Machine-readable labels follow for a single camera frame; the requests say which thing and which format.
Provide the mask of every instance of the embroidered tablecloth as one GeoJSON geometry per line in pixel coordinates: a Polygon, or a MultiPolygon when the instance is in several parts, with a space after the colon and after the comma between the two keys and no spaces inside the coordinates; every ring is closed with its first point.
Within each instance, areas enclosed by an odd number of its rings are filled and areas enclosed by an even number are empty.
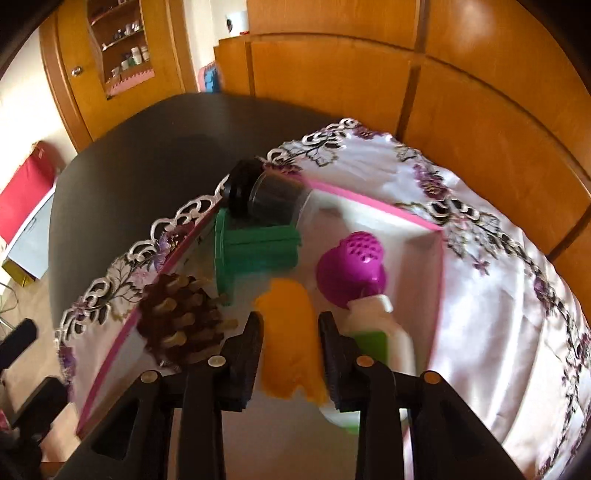
{"type": "MultiPolygon", "coordinates": [[[[523,231],[451,171],[356,120],[283,143],[264,160],[443,228],[443,299],[429,368],[456,389],[526,477],[558,478],[591,413],[591,335],[579,302],[523,231]]],[[[189,202],[166,219],[163,233],[153,227],[151,239],[116,259],[64,313],[60,359],[79,408],[104,358],[98,352],[125,328],[143,285],[206,211],[203,200],[189,202]]]]}

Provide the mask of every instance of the dark table surface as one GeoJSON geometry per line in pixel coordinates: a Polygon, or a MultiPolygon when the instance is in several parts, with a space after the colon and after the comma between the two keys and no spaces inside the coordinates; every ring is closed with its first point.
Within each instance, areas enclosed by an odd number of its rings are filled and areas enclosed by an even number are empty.
{"type": "Polygon", "coordinates": [[[57,182],[49,233],[54,325],[117,256],[150,236],[154,220],[213,193],[241,158],[264,157],[335,120],[271,100],[187,93],[94,142],[57,182]]]}

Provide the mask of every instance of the cabinet shelf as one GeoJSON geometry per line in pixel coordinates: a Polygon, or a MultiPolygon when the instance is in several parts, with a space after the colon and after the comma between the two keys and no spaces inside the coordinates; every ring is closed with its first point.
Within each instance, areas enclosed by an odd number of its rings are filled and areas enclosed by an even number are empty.
{"type": "Polygon", "coordinates": [[[134,35],[138,34],[138,33],[142,33],[144,31],[143,27],[140,27],[139,30],[136,30],[132,33],[130,33],[129,35],[125,35],[124,37],[118,38],[115,41],[112,41],[111,43],[109,43],[108,45],[105,45],[104,47],[102,47],[102,51],[107,51],[109,50],[111,47],[114,47],[115,45],[117,45],[118,43],[126,40],[129,37],[133,37],[134,35]]]}
{"type": "Polygon", "coordinates": [[[123,93],[134,86],[154,78],[154,69],[149,60],[139,65],[124,70],[119,80],[110,79],[105,85],[105,90],[110,98],[123,93]]]}
{"type": "Polygon", "coordinates": [[[101,13],[100,15],[94,17],[94,19],[92,19],[92,21],[90,22],[90,26],[94,26],[95,23],[103,20],[106,17],[109,17],[110,15],[113,15],[115,13],[122,13],[125,10],[129,9],[130,5],[136,4],[138,2],[138,0],[127,0],[124,4],[120,4],[117,5],[109,10],[107,10],[106,12],[101,13]]]}

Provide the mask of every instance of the wooden cabinet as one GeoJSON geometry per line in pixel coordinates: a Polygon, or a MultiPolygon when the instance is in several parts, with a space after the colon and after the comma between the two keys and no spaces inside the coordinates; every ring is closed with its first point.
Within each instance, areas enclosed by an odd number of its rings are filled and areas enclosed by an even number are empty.
{"type": "Polygon", "coordinates": [[[516,0],[249,0],[248,18],[215,50],[224,92],[395,133],[548,256],[591,218],[591,97],[516,0]]]}
{"type": "Polygon", "coordinates": [[[146,107],[196,91],[181,0],[65,0],[41,27],[41,52],[78,150],[146,107]],[[133,48],[146,59],[130,61],[133,48]]]}

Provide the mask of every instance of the magenta plastic cap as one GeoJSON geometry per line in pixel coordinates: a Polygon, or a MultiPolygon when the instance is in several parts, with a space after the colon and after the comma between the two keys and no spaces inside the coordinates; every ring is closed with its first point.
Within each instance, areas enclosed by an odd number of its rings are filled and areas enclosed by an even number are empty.
{"type": "Polygon", "coordinates": [[[351,300],[384,292],[384,247],[369,232],[355,232],[322,255],[316,265],[316,283],[322,295],[337,307],[351,300]]]}

